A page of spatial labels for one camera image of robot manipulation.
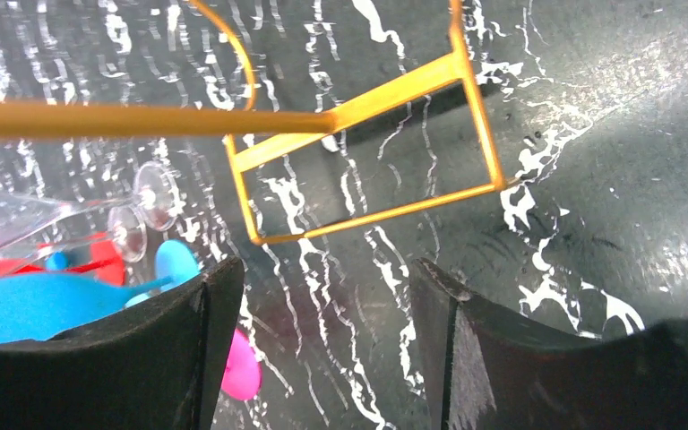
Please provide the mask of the blue wine glass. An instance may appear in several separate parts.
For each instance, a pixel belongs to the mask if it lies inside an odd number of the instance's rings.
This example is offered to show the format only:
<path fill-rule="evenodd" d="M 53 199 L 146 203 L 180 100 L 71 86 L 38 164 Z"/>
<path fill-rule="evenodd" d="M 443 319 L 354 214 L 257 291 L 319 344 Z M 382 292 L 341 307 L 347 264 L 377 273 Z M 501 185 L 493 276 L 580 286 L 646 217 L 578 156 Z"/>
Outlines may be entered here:
<path fill-rule="evenodd" d="M 188 246 L 168 240 L 156 252 L 155 272 L 155 280 L 133 287 L 57 271 L 2 277 L 0 343 L 48 340 L 141 303 L 153 289 L 176 288 L 196 277 L 200 268 Z"/>
<path fill-rule="evenodd" d="M 49 255 L 44 261 L 46 271 L 65 271 L 70 267 L 71 259 L 65 252 L 56 252 Z"/>

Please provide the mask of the red wine glass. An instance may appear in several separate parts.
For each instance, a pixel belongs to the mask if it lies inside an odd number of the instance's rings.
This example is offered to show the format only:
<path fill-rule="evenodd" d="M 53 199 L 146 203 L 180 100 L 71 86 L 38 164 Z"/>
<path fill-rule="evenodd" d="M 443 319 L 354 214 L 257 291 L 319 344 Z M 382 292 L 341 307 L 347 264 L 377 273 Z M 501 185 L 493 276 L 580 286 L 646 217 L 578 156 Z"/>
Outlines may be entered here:
<path fill-rule="evenodd" d="M 0 278 L 13 274 L 53 272 L 44 268 L 45 259 L 56 252 L 65 252 L 71 259 L 66 273 L 90 274 L 97 280 L 116 287 L 125 284 L 125 262 L 109 233 L 39 245 L 19 246 L 13 258 L 0 256 Z"/>

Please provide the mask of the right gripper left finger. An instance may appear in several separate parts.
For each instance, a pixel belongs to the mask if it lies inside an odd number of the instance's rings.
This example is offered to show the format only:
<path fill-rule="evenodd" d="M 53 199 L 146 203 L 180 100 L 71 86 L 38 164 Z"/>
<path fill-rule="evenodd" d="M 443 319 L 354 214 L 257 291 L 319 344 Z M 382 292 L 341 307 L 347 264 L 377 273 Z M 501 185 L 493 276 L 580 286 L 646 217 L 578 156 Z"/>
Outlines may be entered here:
<path fill-rule="evenodd" d="M 244 293 L 231 256 L 49 340 L 0 344 L 0 429 L 208 429 Z"/>

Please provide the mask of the blue wine glass front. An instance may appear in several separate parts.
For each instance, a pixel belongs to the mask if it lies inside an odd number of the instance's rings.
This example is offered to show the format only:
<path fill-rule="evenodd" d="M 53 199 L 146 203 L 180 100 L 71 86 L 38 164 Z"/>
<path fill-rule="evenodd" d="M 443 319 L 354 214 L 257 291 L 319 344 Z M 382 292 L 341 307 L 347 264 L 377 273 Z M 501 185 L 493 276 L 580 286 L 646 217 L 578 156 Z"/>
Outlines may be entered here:
<path fill-rule="evenodd" d="M 70 267 L 71 259 L 65 252 L 56 252 L 49 255 L 44 261 L 46 271 L 65 271 Z"/>

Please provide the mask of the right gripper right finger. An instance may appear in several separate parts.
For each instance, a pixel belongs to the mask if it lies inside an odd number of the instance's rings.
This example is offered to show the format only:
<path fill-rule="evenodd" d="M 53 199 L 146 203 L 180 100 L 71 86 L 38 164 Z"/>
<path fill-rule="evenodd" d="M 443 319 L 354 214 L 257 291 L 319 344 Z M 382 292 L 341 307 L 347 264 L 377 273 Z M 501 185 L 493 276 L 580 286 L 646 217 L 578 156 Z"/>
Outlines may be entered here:
<path fill-rule="evenodd" d="M 427 259 L 408 283 L 433 429 L 688 429 L 688 319 L 591 340 Z"/>

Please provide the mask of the pink wine glass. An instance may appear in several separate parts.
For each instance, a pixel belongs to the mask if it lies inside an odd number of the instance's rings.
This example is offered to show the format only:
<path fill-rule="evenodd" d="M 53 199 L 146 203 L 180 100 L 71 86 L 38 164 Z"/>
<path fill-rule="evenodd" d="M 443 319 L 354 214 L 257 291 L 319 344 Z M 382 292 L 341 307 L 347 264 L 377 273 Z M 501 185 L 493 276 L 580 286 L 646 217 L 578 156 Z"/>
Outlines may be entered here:
<path fill-rule="evenodd" d="M 248 338 L 234 330 L 220 388 L 235 400 L 254 399 L 262 385 L 262 368 Z"/>

